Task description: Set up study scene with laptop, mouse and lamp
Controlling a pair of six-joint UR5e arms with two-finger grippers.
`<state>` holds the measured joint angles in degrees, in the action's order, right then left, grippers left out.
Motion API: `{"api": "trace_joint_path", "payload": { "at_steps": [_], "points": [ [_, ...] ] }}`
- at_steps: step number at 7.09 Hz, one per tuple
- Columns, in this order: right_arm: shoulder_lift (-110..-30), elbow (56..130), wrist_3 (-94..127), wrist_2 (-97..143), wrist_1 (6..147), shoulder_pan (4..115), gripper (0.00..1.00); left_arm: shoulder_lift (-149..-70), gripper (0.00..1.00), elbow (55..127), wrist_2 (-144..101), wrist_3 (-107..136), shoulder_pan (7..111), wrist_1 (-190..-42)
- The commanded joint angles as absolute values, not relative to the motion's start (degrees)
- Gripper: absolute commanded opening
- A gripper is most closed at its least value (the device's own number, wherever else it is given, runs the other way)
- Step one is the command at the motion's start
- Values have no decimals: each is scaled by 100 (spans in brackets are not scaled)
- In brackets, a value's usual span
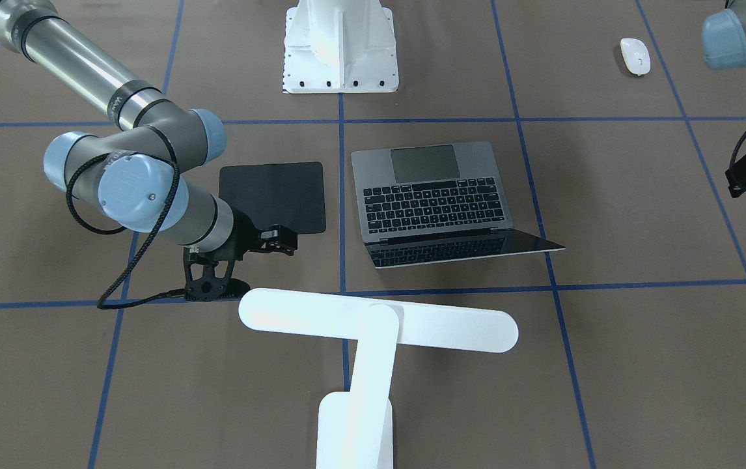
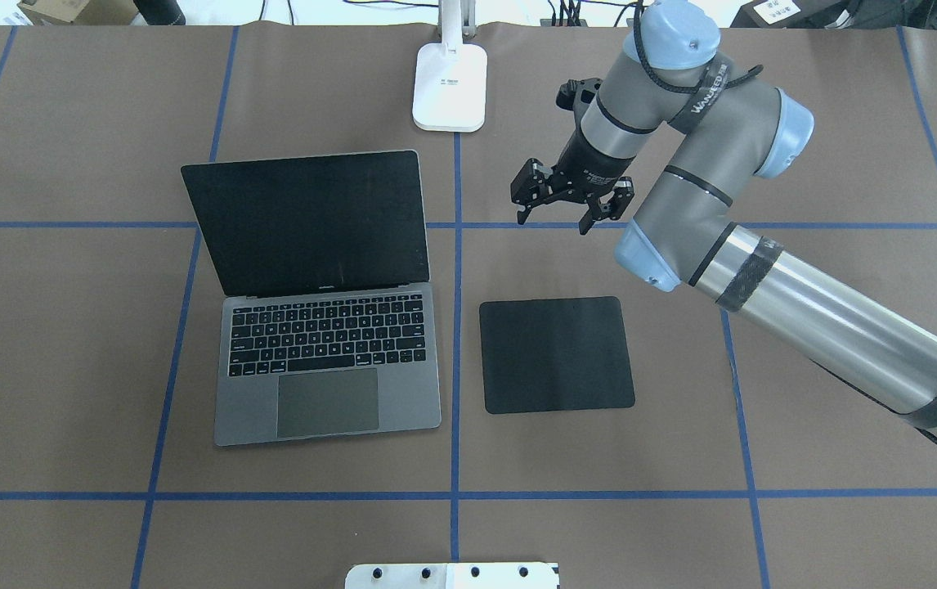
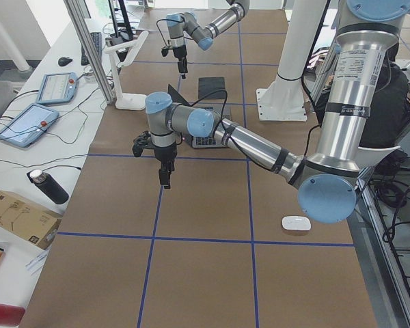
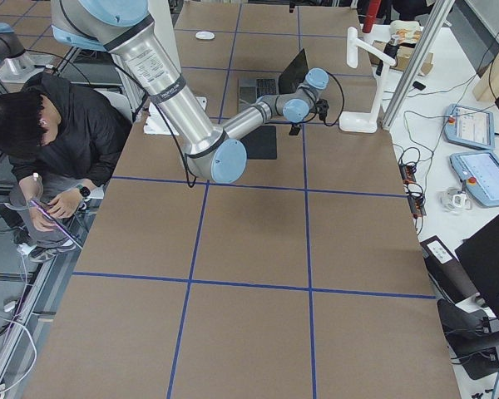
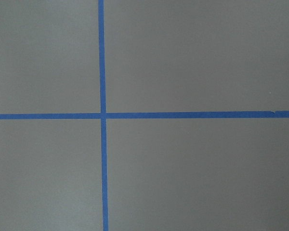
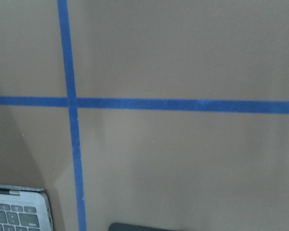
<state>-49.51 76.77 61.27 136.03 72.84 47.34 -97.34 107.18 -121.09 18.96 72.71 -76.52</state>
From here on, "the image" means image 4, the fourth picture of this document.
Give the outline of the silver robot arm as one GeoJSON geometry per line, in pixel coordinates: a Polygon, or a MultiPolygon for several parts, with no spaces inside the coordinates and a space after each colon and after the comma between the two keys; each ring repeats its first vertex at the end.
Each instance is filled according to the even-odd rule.
{"type": "Polygon", "coordinates": [[[216,183],[232,183],[244,173],[247,152],[240,138],[274,116],[301,122],[315,109],[329,83],[326,71],[313,68],[294,93],[262,96],[216,125],[156,37],[146,1],[53,1],[51,11],[57,41],[122,59],[151,103],[185,138],[183,166],[196,177],[216,183]]]}

